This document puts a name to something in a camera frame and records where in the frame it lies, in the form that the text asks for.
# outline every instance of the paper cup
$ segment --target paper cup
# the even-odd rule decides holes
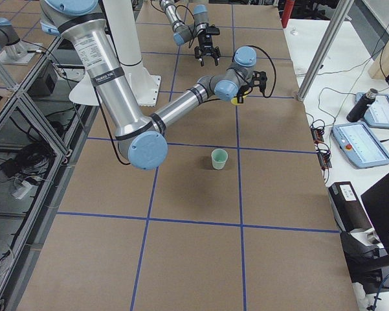
[[[214,149],[212,152],[212,165],[215,170],[221,170],[226,165],[227,152],[223,149]]]

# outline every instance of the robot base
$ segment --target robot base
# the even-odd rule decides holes
[[[37,45],[42,46],[42,43],[37,43],[37,45],[33,45],[23,42],[23,45],[26,47],[27,51],[36,51],[37,49],[40,49]],[[6,49],[3,49],[0,52],[0,62],[3,65],[27,65],[35,55],[36,53],[27,53],[23,57],[20,57],[18,60],[14,60],[13,58],[7,55]]]

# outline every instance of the black monitor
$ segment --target black monitor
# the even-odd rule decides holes
[[[347,232],[341,233],[341,241],[352,282],[361,283],[372,294],[389,274],[389,173],[362,194],[361,200],[385,249],[365,246]],[[389,279],[381,291],[388,290]]]
[[[362,194],[361,200],[388,254],[381,257],[376,263],[372,260],[370,265],[366,265],[366,268],[368,266],[371,268],[389,266],[389,173]]]

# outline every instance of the cardboard table surface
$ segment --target cardboard table surface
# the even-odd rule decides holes
[[[168,157],[149,172],[117,162],[98,116],[19,311],[357,309],[277,9],[208,10],[221,29],[218,67],[176,47],[164,15],[144,3],[144,66],[162,83],[143,112],[224,72],[244,44],[273,57],[274,96],[203,104],[168,128]],[[269,90],[272,68],[259,57]],[[216,147],[228,152],[221,171]]]

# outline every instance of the black device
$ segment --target black device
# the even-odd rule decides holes
[[[374,293],[389,273],[389,173],[362,194],[361,200],[386,253],[382,249],[380,253],[364,249],[354,254],[353,247],[344,244],[344,241],[342,245],[351,279],[361,282],[364,289],[368,288],[367,293]],[[389,280],[383,290],[389,290]]]
[[[350,181],[334,183],[328,191],[333,203],[334,217],[341,230],[349,232],[354,229],[371,228],[370,221]]]
[[[350,113],[347,115],[347,120],[350,122],[357,122],[360,120],[367,109],[375,102],[375,97],[377,96],[378,91],[376,89],[370,89],[367,93],[358,100],[354,108],[351,109]]]
[[[389,254],[389,173],[362,194],[361,200],[371,223]],[[389,265],[389,255],[385,263]]]
[[[53,69],[51,62],[47,62],[46,66],[40,70],[38,77],[27,93],[30,96],[50,95],[53,93],[57,81],[58,75]]]
[[[201,31],[197,36],[199,46],[194,48],[194,57],[200,60],[201,67],[205,65],[204,56],[211,56],[214,59],[214,64],[219,65],[221,56],[219,47],[213,46],[212,36],[220,35],[220,30],[214,25],[207,25],[206,29]]]

